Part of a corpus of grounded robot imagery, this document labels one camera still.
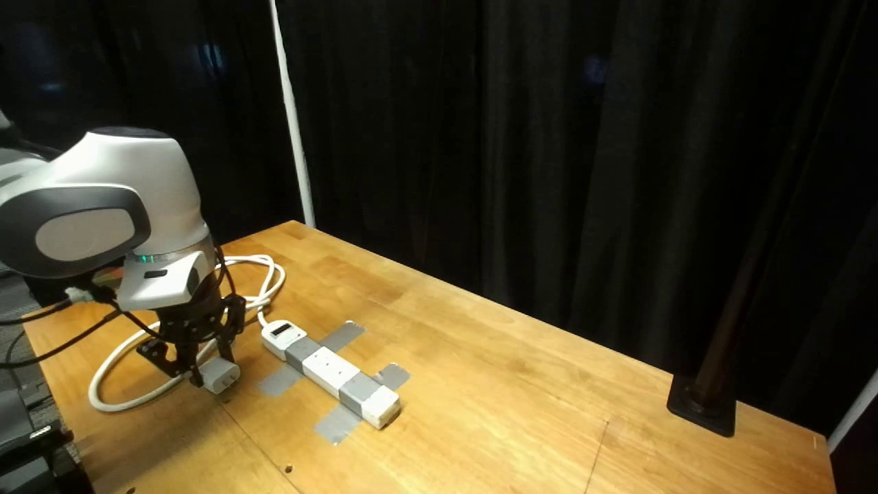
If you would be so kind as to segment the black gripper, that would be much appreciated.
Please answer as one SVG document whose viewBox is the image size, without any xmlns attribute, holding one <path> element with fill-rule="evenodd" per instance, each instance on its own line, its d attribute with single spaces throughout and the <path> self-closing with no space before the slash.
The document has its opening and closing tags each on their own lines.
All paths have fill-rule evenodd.
<svg viewBox="0 0 878 494">
<path fill-rule="evenodd" d="M 197 343 L 216 343 L 223 360 L 237 361 L 234 343 L 244 329 L 246 301 L 238 292 L 220 292 L 220 279 L 207 276 L 185 303 L 160 310 L 160 335 L 138 346 L 154 366 L 167 375 L 187 375 L 201 383 Z"/>
</svg>

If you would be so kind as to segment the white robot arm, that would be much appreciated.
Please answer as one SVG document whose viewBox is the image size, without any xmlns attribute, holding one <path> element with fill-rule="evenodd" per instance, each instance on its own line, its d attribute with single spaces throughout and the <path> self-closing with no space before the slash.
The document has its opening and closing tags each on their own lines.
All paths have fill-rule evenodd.
<svg viewBox="0 0 878 494">
<path fill-rule="evenodd" d="M 167 375 L 202 387 L 234 361 L 244 299 L 220 292 L 223 254 L 201 211 L 201 192 L 176 136 L 156 129 L 101 126 L 54 158 L 4 163 L 0 259 L 34 279 L 95 276 L 122 266 L 106 287 L 117 313 L 154 310 L 156 335 L 143 354 Z"/>
</svg>

